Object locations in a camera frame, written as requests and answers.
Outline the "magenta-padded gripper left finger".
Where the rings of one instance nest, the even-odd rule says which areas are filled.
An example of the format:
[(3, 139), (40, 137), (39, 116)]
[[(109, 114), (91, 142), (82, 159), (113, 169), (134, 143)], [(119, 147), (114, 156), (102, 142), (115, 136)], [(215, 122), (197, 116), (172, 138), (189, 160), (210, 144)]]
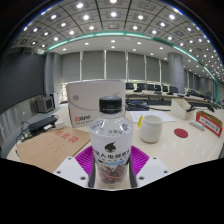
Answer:
[(87, 147), (75, 157), (67, 157), (54, 174), (78, 186), (93, 188), (96, 168), (92, 147)]

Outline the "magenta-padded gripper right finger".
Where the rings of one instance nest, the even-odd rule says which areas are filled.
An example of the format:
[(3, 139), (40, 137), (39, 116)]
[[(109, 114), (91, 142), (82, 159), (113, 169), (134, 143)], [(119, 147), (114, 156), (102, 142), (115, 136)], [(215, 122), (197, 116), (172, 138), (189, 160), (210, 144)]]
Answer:
[(168, 168), (159, 158), (149, 157), (137, 147), (131, 147), (129, 179), (132, 188), (146, 186), (169, 174)]

